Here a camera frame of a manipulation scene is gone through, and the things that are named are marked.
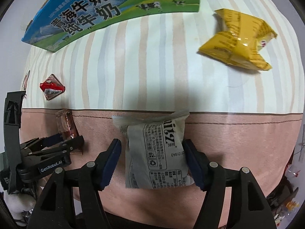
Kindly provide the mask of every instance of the nutrition label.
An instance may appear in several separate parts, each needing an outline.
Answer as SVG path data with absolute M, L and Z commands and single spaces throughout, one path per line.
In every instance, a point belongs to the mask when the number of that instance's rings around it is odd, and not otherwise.
M 162 124 L 148 124 L 143 128 L 147 153 L 147 163 L 150 170 L 167 168 Z
M 167 171 L 151 171 L 150 180 L 152 187 L 166 188 L 166 187 L 181 187 L 185 186 L 185 179 L 182 177 L 181 170 L 167 170 Z

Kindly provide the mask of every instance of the white wall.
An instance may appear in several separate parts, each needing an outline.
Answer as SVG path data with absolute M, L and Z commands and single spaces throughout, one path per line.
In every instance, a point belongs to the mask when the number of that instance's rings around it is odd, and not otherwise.
M 30 45 L 21 42 L 28 23 L 46 0 L 15 0 L 0 21 L 0 152 L 4 151 L 3 109 L 7 92 L 19 91 Z

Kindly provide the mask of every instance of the white object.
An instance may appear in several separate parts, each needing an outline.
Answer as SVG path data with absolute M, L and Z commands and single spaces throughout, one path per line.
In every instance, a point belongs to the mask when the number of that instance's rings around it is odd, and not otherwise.
M 182 147 L 183 110 L 168 116 L 139 120 L 113 117 L 116 127 L 128 139 L 126 146 L 126 188 L 157 189 L 194 183 Z

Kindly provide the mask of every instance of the crumpled yellow packet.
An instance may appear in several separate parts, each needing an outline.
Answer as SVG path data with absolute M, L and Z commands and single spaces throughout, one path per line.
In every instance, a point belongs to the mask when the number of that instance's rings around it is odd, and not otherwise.
M 246 69 L 272 69 L 258 51 L 277 37 L 275 31 L 264 20 L 251 15 L 224 8 L 215 12 L 223 20 L 223 29 L 199 52 Z

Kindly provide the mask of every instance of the red snack package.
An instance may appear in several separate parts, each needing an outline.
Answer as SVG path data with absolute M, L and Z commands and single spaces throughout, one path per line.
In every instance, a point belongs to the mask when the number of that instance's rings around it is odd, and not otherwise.
M 45 94 L 46 100 L 49 101 L 64 93 L 66 87 L 59 82 L 54 74 L 51 74 L 43 83 L 40 84 L 40 89 Z

